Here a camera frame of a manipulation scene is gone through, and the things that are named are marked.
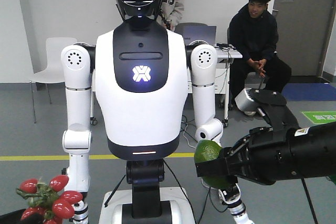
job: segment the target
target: laptop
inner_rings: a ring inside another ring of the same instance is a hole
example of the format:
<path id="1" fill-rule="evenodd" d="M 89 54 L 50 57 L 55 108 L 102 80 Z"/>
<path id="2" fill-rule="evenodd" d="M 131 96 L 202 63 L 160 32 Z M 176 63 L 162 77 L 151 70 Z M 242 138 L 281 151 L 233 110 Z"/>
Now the laptop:
<path id="1" fill-rule="evenodd" d="M 205 41 L 213 46 L 216 39 L 216 26 L 186 25 L 183 27 L 182 36 L 186 45 L 197 45 Z"/>

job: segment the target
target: yellow floor line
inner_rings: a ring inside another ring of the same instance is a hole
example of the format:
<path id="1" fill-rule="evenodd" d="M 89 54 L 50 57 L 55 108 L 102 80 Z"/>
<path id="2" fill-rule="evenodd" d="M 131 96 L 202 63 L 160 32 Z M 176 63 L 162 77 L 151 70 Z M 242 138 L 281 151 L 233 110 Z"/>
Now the yellow floor line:
<path id="1" fill-rule="evenodd" d="M 194 153 L 173 153 L 168 157 L 193 157 Z M 112 154 L 108 155 L 90 155 L 92 160 L 104 160 L 104 159 L 118 159 Z M 55 156 L 0 156 L 0 161 L 59 161 L 69 160 L 68 155 L 55 155 Z"/>

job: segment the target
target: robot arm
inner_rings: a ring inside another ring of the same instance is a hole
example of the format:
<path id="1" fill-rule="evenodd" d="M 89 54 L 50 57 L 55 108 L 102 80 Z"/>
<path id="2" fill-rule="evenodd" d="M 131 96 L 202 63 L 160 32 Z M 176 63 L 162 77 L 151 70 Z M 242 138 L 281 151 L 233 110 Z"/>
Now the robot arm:
<path id="1" fill-rule="evenodd" d="M 284 100 L 280 93 L 260 91 L 255 96 L 255 90 L 243 90 L 246 95 L 238 96 L 237 106 L 260 108 L 271 127 L 252 129 L 233 147 L 222 149 L 218 159 L 196 164 L 198 176 L 237 176 L 272 185 L 278 180 L 334 174 L 336 122 L 300 129 L 286 103 L 279 105 Z"/>
<path id="2" fill-rule="evenodd" d="M 240 188 L 237 183 L 233 183 L 230 187 L 218 191 L 220 198 L 227 204 L 237 224 L 254 224 L 254 222 L 248 218 L 245 204 L 240 199 Z"/>
<path id="3" fill-rule="evenodd" d="M 65 75 L 68 115 L 68 129 L 64 131 L 62 144 L 70 159 L 69 167 L 62 171 L 69 176 L 65 190 L 76 190 L 86 196 L 90 186 L 90 55 L 86 48 L 72 45 L 63 49 L 61 62 Z M 87 204 L 81 201 L 74 209 L 74 223 L 88 223 Z"/>
<path id="4" fill-rule="evenodd" d="M 223 125 L 214 118 L 217 52 L 208 44 L 198 45 L 191 51 L 190 62 L 196 140 L 208 139 L 220 145 Z"/>

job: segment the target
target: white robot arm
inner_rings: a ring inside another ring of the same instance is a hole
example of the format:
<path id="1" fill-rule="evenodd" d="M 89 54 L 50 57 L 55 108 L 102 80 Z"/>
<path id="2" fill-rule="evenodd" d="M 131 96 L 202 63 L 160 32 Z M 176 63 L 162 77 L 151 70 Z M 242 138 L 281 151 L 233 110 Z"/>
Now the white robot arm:
<path id="1" fill-rule="evenodd" d="M 218 191 L 220 198 L 227 204 L 237 224 L 254 224 L 254 222 L 248 218 L 245 204 L 240 199 L 240 188 L 237 183 L 232 184 L 229 188 Z"/>
<path id="2" fill-rule="evenodd" d="M 63 171 L 69 176 L 65 190 L 76 190 L 86 196 L 90 186 L 90 56 L 84 47 L 72 45 L 63 49 L 61 62 L 65 75 L 68 116 L 68 129 L 64 131 L 62 144 L 70 159 L 69 167 Z M 87 224 L 87 204 L 81 201 L 74 209 L 74 223 Z"/>
<path id="3" fill-rule="evenodd" d="M 208 44 L 195 47 L 191 53 L 196 140 L 208 139 L 220 145 L 223 124 L 215 117 L 215 73 L 217 52 Z"/>

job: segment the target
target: man's hand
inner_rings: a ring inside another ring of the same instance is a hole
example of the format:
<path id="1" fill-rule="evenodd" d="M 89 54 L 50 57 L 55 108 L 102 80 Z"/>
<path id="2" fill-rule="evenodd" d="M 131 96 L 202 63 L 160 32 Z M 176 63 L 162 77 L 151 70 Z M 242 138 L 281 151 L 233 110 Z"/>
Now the man's hand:
<path id="1" fill-rule="evenodd" d="M 263 78 L 265 77 L 265 73 L 266 73 L 264 70 L 266 61 L 267 61 L 266 59 L 262 59 L 260 61 L 248 59 L 247 64 L 249 64 L 249 66 L 252 67 L 254 71 L 258 73 L 260 77 Z"/>
<path id="2" fill-rule="evenodd" d="M 265 64 L 266 64 L 266 62 L 267 62 L 267 60 L 266 59 L 262 59 L 262 60 L 260 60 L 260 61 L 258 61 L 258 63 L 259 63 L 259 75 L 261 76 L 261 77 L 265 77 L 265 73 L 266 73 L 266 71 L 264 70 L 264 66 L 265 66 Z"/>

